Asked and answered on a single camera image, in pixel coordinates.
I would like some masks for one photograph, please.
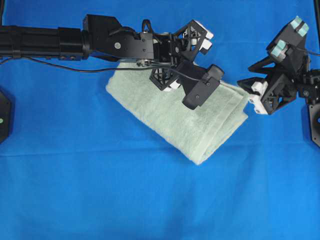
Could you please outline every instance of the screw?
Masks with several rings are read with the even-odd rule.
[[[303,95],[304,95],[305,97],[309,97],[309,92],[308,92],[307,90],[304,90],[304,91],[303,91]]]
[[[120,42],[116,42],[116,43],[114,44],[114,48],[115,48],[115,49],[120,49],[120,48],[121,48]]]

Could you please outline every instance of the blue surface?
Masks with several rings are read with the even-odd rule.
[[[319,51],[311,0],[7,0],[4,23],[81,28],[87,13],[137,31],[143,19],[157,32],[196,19],[215,33],[196,61],[220,66],[232,84],[255,76],[248,66],[296,15]],[[15,96],[13,132],[0,145],[1,240],[320,238],[320,149],[304,134],[302,99],[273,116],[249,105],[244,125],[195,166],[106,93],[112,74],[26,60],[0,67],[1,87]]]

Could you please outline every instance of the towel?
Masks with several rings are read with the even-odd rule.
[[[118,68],[137,68],[120,63]],[[151,71],[116,71],[106,90],[137,119],[200,165],[248,118],[248,94],[221,81],[208,100],[195,110],[182,104],[182,87],[160,91],[150,80]]]

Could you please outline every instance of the black bracket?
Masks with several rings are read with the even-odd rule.
[[[10,100],[0,91],[0,144],[10,133],[11,105]]]
[[[320,147],[320,103],[308,108],[312,141]]]

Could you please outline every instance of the black cable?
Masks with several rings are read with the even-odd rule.
[[[0,26],[2,26],[2,18],[5,11],[5,0],[0,0]]]
[[[300,48],[300,47],[297,47],[297,46],[293,46],[293,45],[290,45],[290,46],[293,47],[294,49],[297,49],[297,50],[301,51],[301,52],[320,57],[320,53],[309,51],[309,50],[306,50],[306,49],[303,49],[303,48]]]
[[[7,58],[7,59],[3,60],[2,62],[0,62],[0,65],[5,64],[13,59],[14,59],[13,57]],[[17,59],[26,59],[26,60],[29,60],[29,61],[32,61],[32,62],[35,62],[38,64],[44,64],[44,65],[47,65],[50,67],[55,67],[55,68],[69,70],[69,71],[78,72],[78,73],[87,73],[87,74],[101,73],[101,72],[106,72],[106,71],[146,71],[146,70],[154,70],[154,69],[168,69],[168,70],[170,70],[170,71],[172,71],[172,72],[174,72],[184,78],[187,78],[189,80],[197,81],[197,82],[200,81],[200,79],[190,77],[188,75],[185,75],[182,72],[179,72],[178,70],[175,70],[174,68],[171,68],[169,66],[163,66],[163,65],[144,67],[144,68],[133,68],[133,67],[132,68],[128,68],[128,67],[117,68],[117,67],[114,67],[114,68],[102,68],[102,69],[96,69],[96,70],[83,70],[83,69],[76,69],[76,68],[71,68],[71,67],[67,67],[67,66],[57,65],[57,64],[50,63],[50,62],[34,59],[32,57],[27,57],[27,56],[23,56],[23,57],[17,58]]]

